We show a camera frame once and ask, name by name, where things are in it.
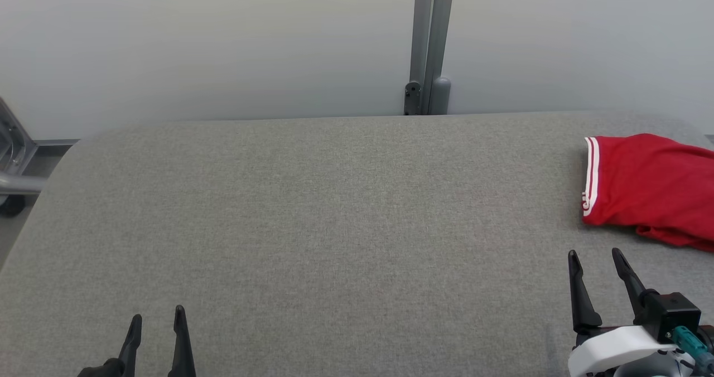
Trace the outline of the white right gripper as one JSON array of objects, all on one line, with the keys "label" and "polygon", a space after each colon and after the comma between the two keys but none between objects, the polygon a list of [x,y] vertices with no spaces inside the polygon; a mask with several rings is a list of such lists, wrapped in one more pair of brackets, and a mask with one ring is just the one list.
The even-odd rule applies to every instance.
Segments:
[{"label": "white right gripper", "polygon": [[[612,259],[618,277],[625,284],[628,299],[633,309],[633,323],[645,322],[645,288],[635,270],[620,248],[612,248]],[[582,280],[582,264],[575,250],[568,252],[568,278],[570,284],[573,330],[579,335],[592,335],[599,331],[602,319],[592,306],[586,285]],[[661,344],[642,326],[623,326],[600,334],[577,346],[568,358],[571,376],[586,376],[605,370],[641,361],[653,354],[667,354],[676,348],[674,344]]]}]

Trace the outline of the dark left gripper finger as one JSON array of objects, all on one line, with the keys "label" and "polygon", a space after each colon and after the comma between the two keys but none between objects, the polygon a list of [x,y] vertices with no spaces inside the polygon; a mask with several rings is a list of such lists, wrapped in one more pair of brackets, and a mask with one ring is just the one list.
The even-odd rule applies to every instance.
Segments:
[{"label": "dark left gripper finger", "polygon": [[193,357],[193,349],[190,341],[188,321],[186,318],[185,308],[181,305],[176,306],[175,309],[173,331],[176,334],[176,341],[172,365],[168,372],[168,376],[196,377],[197,374]]},{"label": "dark left gripper finger", "polygon": [[118,359],[123,363],[123,377],[135,376],[136,352],[141,344],[142,317],[136,314],[128,327]]}]

